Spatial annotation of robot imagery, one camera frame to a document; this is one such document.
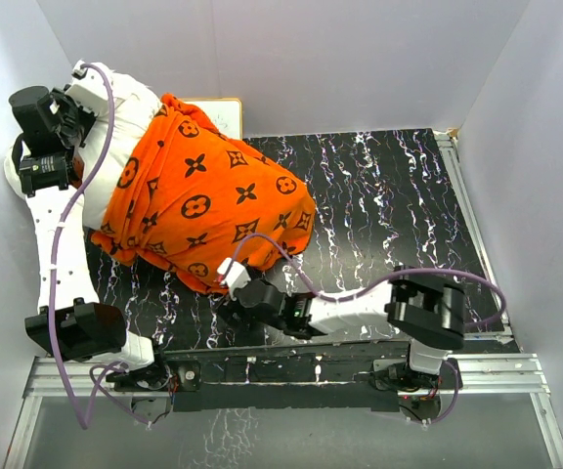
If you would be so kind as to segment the white pillow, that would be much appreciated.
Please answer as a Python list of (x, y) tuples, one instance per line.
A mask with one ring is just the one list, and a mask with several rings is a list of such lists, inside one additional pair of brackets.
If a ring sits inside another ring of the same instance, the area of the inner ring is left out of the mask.
[[(149, 87), (131, 75), (116, 72), (103, 63), (92, 64), (100, 67), (109, 78), (115, 105), (114, 129), (108, 154), (97, 175), (84, 191), (84, 226), (98, 230), (121, 172), (160, 110), (161, 102)], [(85, 147), (78, 152), (84, 162), (82, 179), (90, 174), (97, 162), (107, 131), (108, 114), (104, 112), (92, 126), (85, 140)], [(4, 174), (15, 194), (24, 199), (21, 181), (13, 163), (13, 147), (14, 144), (4, 158)]]

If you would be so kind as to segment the orange patterned pillowcase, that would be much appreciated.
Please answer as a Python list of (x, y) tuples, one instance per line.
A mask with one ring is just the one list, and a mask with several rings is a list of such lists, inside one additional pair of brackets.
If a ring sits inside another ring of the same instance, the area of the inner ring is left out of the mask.
[(308, 246), (316, 203), (299, 178), (170, 94), (117, 180), (91, 240), (117, 262), (137, 258), (189, 289), (222, 293), (228, 258), (266, 271)]

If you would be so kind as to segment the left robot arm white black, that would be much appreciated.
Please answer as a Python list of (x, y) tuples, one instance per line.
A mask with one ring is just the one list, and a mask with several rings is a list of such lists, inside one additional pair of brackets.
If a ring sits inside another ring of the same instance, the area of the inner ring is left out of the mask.
[(27, 204), (36, 236), (37, 312), (24, 321), (29, 339), (62, 361), (123, 362), (147, 388), (170, 378), (149, 338), (128, 331), (123, 314), (100, 302), (87, 263), (73, 158), (95, 116), (64, 91), (30, 86), (9, 99), (21, 128), (4, 163), (9, 184)]

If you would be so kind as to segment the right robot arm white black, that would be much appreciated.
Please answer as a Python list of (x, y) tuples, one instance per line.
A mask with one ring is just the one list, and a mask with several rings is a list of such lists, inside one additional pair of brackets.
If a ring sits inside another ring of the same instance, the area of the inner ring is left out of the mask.
[(435, 275), (405, 275), (339, 293), (288, 294), (227, 258), (217, 268), (217, 280), (228, 290), (218, 314), (234, 327), (262, 323), (302, 340), (385, 322), (400, 329), (410, 338), (406, 360), (374, 371), (376, 386), (435, 388), (448, 354), (463, 347), (464, 292)]

